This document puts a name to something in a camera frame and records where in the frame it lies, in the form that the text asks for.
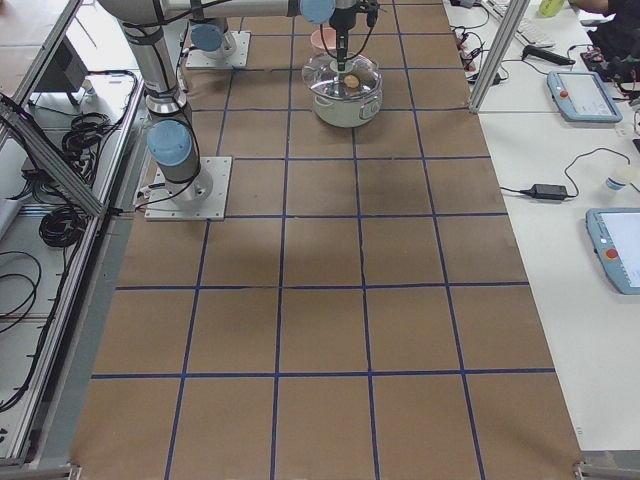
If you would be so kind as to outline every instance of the glass lid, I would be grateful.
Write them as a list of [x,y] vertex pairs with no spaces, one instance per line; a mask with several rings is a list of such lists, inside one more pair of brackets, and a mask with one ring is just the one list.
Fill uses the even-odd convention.
[[302,68],[302,80],[313,92],[336,100],[357,100],[375,91],[381,82],[378,66],[358,55],[338,72],[336,60],[327,53],[311,58]]

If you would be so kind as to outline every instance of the pot handle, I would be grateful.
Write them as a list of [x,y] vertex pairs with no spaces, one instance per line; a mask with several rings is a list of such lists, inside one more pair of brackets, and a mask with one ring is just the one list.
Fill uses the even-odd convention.
[[323,98],[323,97],[319,97],[318,95],[316,95],[315,102],[319,107],[332,107],[333,106],[333,102],[332,101],[327,100],[326,98]]

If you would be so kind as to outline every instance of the cooking pot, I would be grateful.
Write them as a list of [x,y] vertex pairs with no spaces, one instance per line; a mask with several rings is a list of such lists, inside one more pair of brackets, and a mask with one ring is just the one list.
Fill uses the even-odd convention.
[[302,79],[315,93],[313,110],[336,127],[364,125],[382,106],[378,65],[362,55],[349,60],[344,72],[329,53],[316,55],[303,67]]

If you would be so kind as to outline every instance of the blue joint cap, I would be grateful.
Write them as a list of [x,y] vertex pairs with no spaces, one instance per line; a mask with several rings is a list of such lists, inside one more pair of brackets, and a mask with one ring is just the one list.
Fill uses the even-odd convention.
[[335,9],[336,0],[300,0],[300,13],[316,25],[327,23]]
[[160,165],[175,167],[189,158],[193,140],[184,125],[175,120],[163,120],[149,130],[147,146]]
[[217,25],[197,23],[191,28],[191,41],[194,47],[205,52],[215,52],[222,46],[224,32]]

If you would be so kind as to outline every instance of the desk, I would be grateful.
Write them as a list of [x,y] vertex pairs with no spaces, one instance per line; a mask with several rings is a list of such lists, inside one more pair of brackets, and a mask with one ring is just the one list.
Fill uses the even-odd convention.
[[[588,42],[570,8],[557,17],[542,19],[535,18],[539,2],[532,3],[527,16],[556,40],[558,53],[565,54],[569,46]],[[479,8],[448,5],[447,12],[453,25],[477,25],[486,18]],[[490,40],[496,26],[490,18],[476,32]],[[514,41],[507,58],[518,58],[522,48]],[[578,51],[574,50],[573,58]],[[563,69],[541,60],[533,62],[544,71]],[[570,124],[557,113],[543,75],[521,63],[506,65],[510,80],[490,89],[480,113],[502,186],[520,189],[533,183],[559,183],[571,188],[564,168],[577,155],[597,147],[624,153],[639,164],[631,143],[633,112],[627,104],[619,105],[624,120],[617,125]],[[574,68],[584,70],[581,61]],[[624,296],[613,289],[593,254],[584,224],[589,208],[640,205],[640,195],[631,188],[611,195],[601,187],[622,161],[606,152],[579,160],[570,173],[581,193],[570,202],[550,204],[505,194],[583,451],[640,450],[640,385],[635,381],[640,368],[636,342],[640,335],[640,297]]]

